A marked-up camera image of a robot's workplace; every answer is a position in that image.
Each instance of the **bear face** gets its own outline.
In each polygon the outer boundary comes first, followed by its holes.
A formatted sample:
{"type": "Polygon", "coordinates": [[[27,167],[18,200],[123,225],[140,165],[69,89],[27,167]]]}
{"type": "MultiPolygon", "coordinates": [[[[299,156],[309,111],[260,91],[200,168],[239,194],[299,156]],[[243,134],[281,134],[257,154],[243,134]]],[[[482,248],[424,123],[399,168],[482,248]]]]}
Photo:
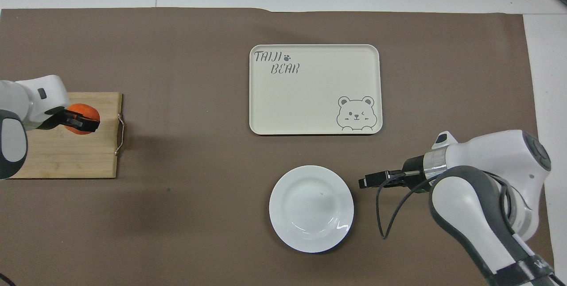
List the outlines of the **bear face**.
{"type": "Polygon", "coordinates": [[[362,100],[350,100],[348,97],[338,99],[341,107],[338,111],[337,123],[342,129],[372,129],[377,122],[374,114],[374,99],[366,96],[362,100]]]}

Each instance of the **cutting board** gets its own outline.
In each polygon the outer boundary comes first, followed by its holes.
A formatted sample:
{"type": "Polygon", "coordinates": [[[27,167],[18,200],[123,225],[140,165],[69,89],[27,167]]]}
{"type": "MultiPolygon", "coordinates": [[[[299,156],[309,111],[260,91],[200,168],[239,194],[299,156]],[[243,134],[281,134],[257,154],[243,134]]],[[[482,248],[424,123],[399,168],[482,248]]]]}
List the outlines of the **cutting board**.
{"type": "Polygon", "coordinates": [[[13,178],[115,178],[118,114],[122,94],[69,93],[71,103],[85,103],[101,115],[96,132],[77,135],[58,125],[51,130],[32,130],[28,156],[13,178]]]}

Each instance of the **metal handle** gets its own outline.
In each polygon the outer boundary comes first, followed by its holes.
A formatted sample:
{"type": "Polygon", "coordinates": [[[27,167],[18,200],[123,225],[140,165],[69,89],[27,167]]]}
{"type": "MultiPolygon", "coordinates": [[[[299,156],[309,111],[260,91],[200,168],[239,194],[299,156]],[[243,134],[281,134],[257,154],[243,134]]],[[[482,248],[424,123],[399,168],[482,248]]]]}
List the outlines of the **metal handle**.
{"type": "Polygon", "coordinates": [[[118,156],[120,148],[122,147],[122,145],[124,145],[124,129],[126,129],[126,123],[124,122],[124,117],[122,117],[122,114],[118,114],[117,116],[118,121],[122,124],[122,136],[120,137],[120,145],[116,148],[116,151],[114,151],[114,155],[118,156]]]}

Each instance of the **orange fruit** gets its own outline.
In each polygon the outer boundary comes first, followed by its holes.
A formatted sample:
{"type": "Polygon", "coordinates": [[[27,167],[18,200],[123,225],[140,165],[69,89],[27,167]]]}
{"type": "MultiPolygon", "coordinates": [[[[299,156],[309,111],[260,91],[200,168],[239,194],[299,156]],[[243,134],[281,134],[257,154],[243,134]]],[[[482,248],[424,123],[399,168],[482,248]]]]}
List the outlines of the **orange fruit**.
{"type": "MultiPolygon", "coordinates": [[[[78,114],[82,114],[83,116],[85,116],[86,118],[89,118],[89,119],[93,119],[93,120],[97,120],[97,121],[101,120],[101,115],[99,114],[97,109],[95,109],[95,108],[93,108],[93,107],[91,107],[91,106],[89,106],[88,104],[85,104],[85,103],[72,104],[69,107],[67,107],[67,110],[76,112],[78,114]]],[[[76,133],[78,135],[87,135],[87,134],[91,133],[91,132],[87,132],[87,131],[79,131],[75,128],[68,127],[67,125],[65,125],[65,128],[67,130],[71,131],[72,133],[76,133]]]]}

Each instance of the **white plate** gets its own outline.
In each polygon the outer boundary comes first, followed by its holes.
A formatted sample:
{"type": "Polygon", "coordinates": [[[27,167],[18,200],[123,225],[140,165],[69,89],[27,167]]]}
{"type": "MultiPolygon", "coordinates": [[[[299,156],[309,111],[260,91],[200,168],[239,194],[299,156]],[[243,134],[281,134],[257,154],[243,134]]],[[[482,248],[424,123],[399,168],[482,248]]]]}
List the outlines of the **white plate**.
{"type": "Polygon", "coordinates": [[[315,165],[297,167],[276,183],[270,219],[285,244],[302,252],[322,252],[338,244],[354,217],[349,188],[333,171],[315,165]]]}
{"type": "Polygon", "coordinates": [[[374,46],[258,45],[249,62],[249,125],[258,135],[369,135],[382,127],[374,46]]]}

